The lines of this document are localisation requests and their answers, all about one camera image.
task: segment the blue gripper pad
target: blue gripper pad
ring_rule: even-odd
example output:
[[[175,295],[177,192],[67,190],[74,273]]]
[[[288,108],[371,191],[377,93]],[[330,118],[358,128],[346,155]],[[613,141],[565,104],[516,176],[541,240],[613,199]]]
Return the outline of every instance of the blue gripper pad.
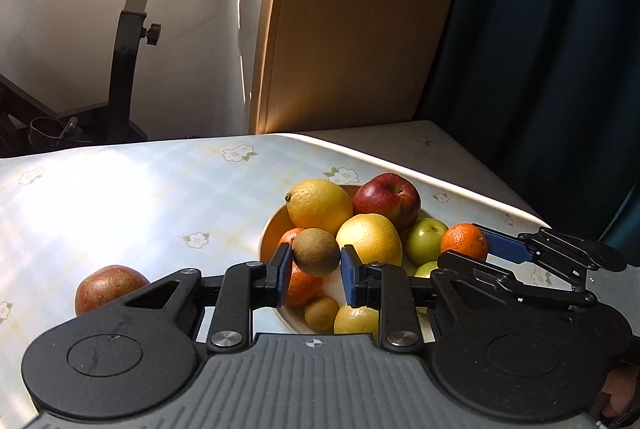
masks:
[[[353,306],[356,303],[356,269],[345,249],[340,250],[340,277],[347,304]]]
[[[291,261],[293,259],[293,250],[288,244],[281,243],[275,254],[271,258],[269,266],[277,268],[278,274],[275,282],[276,300],[278,307],[284,306],[289,291],[289,282],[291,281]]]
[[[511,261],[516,265],[526,261],[533,261],[533,254],[527,250],[526,245],[519,239],[510,239],[489,231],[482,231],[489,246],[489,253]]]

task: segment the lemon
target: lemon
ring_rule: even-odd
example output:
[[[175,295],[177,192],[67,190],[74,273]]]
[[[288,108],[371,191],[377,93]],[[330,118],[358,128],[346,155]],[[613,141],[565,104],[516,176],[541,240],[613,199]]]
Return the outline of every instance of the lemon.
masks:
[[[380,214],[358,214],[340,227],[336,241],[340,248],[353,245],[364,263],[383,261],[402,264],[402,243],[393,223]]]
[[[334,235],[353,216],[349,195],[329,180],[305,180],[284,197],[289,218],[301,229],[322,229]]]
[[[351,308],[344,304],[334,320],[334,333],[372,333],[378,338],[378,312],[372,308]]]

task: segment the table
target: table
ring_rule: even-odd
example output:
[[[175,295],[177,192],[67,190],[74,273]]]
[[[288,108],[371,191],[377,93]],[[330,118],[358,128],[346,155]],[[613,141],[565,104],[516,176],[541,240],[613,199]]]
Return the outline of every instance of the table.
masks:
[[[75,290],[85,276],[107,265],[133,267],[151,281],[186,267],[220,275],[258,259],[262,229],[294,184],[307,178],[361,184],[387,171],[410,179],[422,207],[448,225],[476,222],[508,234],[544,225],[431,176],[292,134],[0,161],[0,428],[21,427],[36,414],[20,377],[22,355],[35,337],[74,317]],[[566,288],[531,263],[500,264],[528,284]],[[286,331],[272,309],[254,313],[254,328]]]
[[[303,134],[388,160],[537,215],[486,165],[430,120]]]

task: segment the human hand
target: human hand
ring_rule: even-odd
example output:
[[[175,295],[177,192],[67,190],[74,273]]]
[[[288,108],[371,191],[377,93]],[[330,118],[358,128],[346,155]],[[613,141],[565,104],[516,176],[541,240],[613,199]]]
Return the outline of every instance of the human hand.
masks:
[[[602,409],[602,415],[614,418],[620,414],[636,393],[636,381],[640,367],[632,364],[620,364],[607,375],[602,390],[611,395]]]

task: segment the black knob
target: black knob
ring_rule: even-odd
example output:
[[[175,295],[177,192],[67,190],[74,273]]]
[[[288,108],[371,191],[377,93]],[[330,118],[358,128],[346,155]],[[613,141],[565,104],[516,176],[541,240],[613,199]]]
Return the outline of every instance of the black knob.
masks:
[[[146,31],[146,43],[156,46],[158,39],[160,38],[160,25],[152,23],[149,30]]]

